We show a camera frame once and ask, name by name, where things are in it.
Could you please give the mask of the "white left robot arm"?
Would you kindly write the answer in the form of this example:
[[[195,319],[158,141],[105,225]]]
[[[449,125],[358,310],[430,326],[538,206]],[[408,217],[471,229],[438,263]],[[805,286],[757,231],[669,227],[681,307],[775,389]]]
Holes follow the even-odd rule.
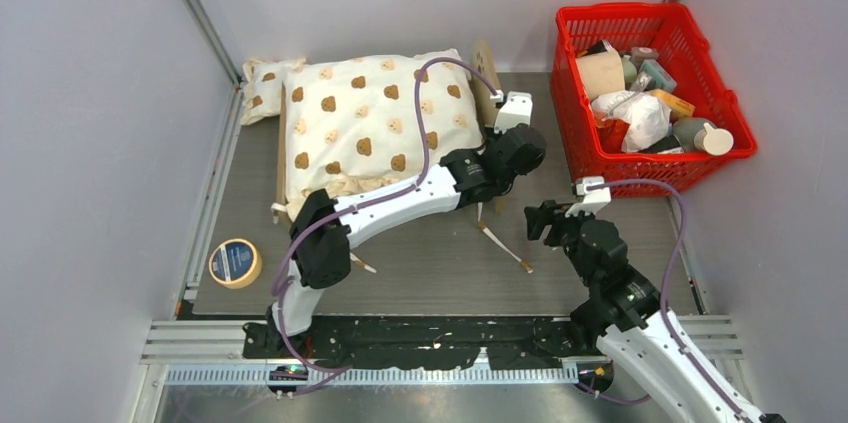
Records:
[[[542,134],[520,124],[487,141],[482,151],[453,150],[425,173],[374,191],[308,196],[289,230],[291,242],[272,285],[268,343],[298,355],[323,292],[351,272],[351,252],[372,237],[413,220],[486,203],[507,194],[518,176],[546,155]]]

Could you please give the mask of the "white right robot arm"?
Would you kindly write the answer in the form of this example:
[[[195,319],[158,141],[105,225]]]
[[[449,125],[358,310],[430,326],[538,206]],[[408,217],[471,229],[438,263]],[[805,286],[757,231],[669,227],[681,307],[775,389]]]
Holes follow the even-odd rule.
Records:
[[[695,345],[661,292],[633,267],[617,227],[581,205],[524,210],[527,237],[560,248],[589,291],[570,314],[571,340],[600,351],[675,422],[781,422],[736,390]]]

